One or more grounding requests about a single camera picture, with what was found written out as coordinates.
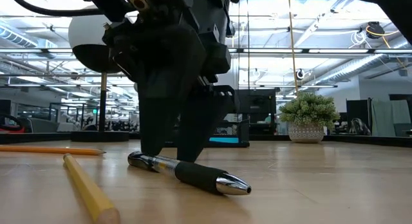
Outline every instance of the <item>green plant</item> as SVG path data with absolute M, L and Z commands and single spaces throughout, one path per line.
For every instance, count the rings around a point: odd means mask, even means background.
M 282 122 L 298 126 L 309 124 L 333 127 L 333 121 L 339 119 L 333 98 L 299 92 L 297 98 L 280 107 Z

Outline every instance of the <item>silver pen tip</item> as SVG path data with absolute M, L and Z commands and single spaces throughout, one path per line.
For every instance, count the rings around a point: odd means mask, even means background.
M 248 183 L 228 173 L 223 173 L 216 179 L 216 189 L 228 195 L 248 195 L 252 192 Z

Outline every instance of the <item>wooden table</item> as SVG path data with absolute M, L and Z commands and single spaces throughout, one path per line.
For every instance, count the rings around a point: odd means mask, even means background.
M 139 141 L 44 142 L 96 147 L 75 156 L 120 210 L 138 224 L 410 224 L 412 149 L 324 142 L 251 142 L 248 149 L 205 149 L 198 163 L 252 185 L 250 196 L 215 196 L 161 174 L 128 167 Z M 175 149 L 164 149 L 176 156 Z M 91 223 L 62 166 L 62 155 L 0 153 L 0 223 Z

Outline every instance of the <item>pen grip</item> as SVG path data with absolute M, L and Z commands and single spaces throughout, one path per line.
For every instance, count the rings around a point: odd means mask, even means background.
M 189 162 L 180 162 L 174 171 L 181 182 L 214 194 L 221 194 L 216 188 L 216 179 L 223 173 L 226 171 Z

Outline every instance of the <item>wire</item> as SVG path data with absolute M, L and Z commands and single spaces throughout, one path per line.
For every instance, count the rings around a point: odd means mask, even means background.
M 40 8 L 38 6 L 31 5 L 25 0 L 14 0 L 23 8 L 43 15 L 51 15 L 57 17 L 76 17 L 76 16 L 85 16 L 85 15 L 103 15 L 103 12 L 97 8 L 81 9 L 81 10 L 50 10 L 45 8 Z
M 389 43 L 388 43 L 388 41 L 386 40 L 386 38 L 385 38 L 385 37 L 382 37 L 382 39 L 384 40 L 386 46 L 387 46 L 388 48 L 391 48 L 391 46 L 389 45 Z M 400 64 L 405 70 L 407 70 L 407 68 L 406 68 L 406 66 L 404 65 L 404 63 L 403 63 L 398 57 L 397 57 L 397 60 L 398 60 L 399 64 Z
M 385 36 L 393 35 L 393 34 L 399 32 L 399 30 L 398 30 L 398 31 L 391 32 L 391 33 L 379 34 L 379 33 L 374 33 L 374 32 L 369 31 L 369 28 L 370 28 L 370 26 L 367 26 L 367 27 L 366 27 L 366 31 L 367 31 L 368 33 L 373 34 L 373 35 L 377 35 L 377 36 L 379 36 L 379 37 L 385 37 Z
M 295 80 L 295 92 L 297 95 L 297 75 L 296 75 L 296 63 L 295 63 L 295 41 L 294 41 L 294 27 L 292 26 L 292 2 L 289 0 L 289 22 L 290 22 L 290 40 L 292 42 L 292 60 L 294 66 L 294 80 Z
M 389 45 L 389 43 L 386 41 L 385 38 L 384 38 L 384 40 L 385 40 L 385 43 L 388 45 L 388 48 L 391 48 L 391 46 Z M 372 48 L 372 46 L 369 44 L 368 41 L 365 41 L 365 43 L 369 46 L 369 48 Z M 400 61 L 400 59 L 399 59 L 398 57 L 397 57 L 397 60 L 398 60 L 398 62 L 400 63 L 400 65 L 401 65 L 405 70 L 408 70 L 408 69 L 406 68 L 406 66 Z M 385 67 L 387 67 L 387 69 L 389 69 L 389 70 L 392 71 L 392 72 L 395 72 L 395 71 L 393 71 L 393 69 L 390 68 L 384 61 L 382 61 L 382 59 L 379 58 L 379 61 L 380 61 Z
M 353 33 L 350 36 L 350 40 L 352 41 L 352 43 L 354 45 L 360 45 L 363 44 L 366 41 L 366 34 L 364 32 L 360 32 L 360 33 Z
M 384 40 L 386 46 L 387 46 L 388 48 L 391 48 L 391 46 L 389 45 L 389 43 L 388 43 L 388 41 L 386 40 L 386 38 L 385 38 L 385 37 L 382 37 L 382 39 Z

